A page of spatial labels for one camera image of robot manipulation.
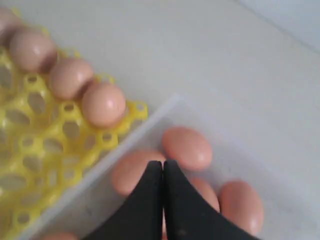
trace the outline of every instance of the white surface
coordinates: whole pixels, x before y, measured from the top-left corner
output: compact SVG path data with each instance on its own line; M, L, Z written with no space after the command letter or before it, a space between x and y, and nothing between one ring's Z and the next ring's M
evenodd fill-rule
M189 96L320 196L320 56L230 0L1 0L152 109Z
M259 16L320 51L319 0L238 0Z
M307 199L292 182L286 182L280 171L261 161L196 105L173 97L155 112L112 154L99 162L86 181L71 190L56 207L49 209L27 233L47 225L45 232L72 231L80 239L93 231L116 211L124 198L110 183L111 166L126 153L138 148L161 151L162 133L171 126L186 126L202 133L214 151L214 161L202 172L185 172L188 177L201 176L218 193L230 179L242 179L259 193L264 205L264 225L259 237L264 240L318 240L320 238L320 198Z

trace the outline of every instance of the white plastic container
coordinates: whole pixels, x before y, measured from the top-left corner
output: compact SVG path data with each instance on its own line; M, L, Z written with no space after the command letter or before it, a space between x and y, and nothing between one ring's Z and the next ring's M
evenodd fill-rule
M320 212L316 199L304 199L294 185L285 183L278 171L266 161L250 154L212 119L180 96L167 104L132 132L117 149L100 161L85 179L65 193L48 209L20 239L28 240L46 232L67 231L84 237L114 213L124 201L110 185L114 163L126 152L136 148L161 150L161 135L173 125L187 126L201 132L211 143L214 158L200 175L216 192L227 180L242 179L260 194L265 221L260 238L264 240L320 240Z

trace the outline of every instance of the white table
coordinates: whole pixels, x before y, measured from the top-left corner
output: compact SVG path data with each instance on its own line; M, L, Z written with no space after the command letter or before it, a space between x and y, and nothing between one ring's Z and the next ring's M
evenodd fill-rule
M182 93L320 197L320 56L231 0L2 0L129 99Z

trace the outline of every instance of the yellow egg tray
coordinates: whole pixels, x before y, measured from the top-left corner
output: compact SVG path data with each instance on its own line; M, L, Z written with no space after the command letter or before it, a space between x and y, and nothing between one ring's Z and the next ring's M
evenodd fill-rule
M68 52L60 50L59 58ZM107 74L95 79L114 82ZM148 117L145 103L127 100L116 126L95 128L80 101L54 98L47 81L47 75L19 71L0 47L1 240L14 239Z

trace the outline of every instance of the white wall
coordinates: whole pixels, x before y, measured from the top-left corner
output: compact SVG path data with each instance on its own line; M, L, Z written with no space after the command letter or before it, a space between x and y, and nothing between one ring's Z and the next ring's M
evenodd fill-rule
M238 0L320 52L320 0Z

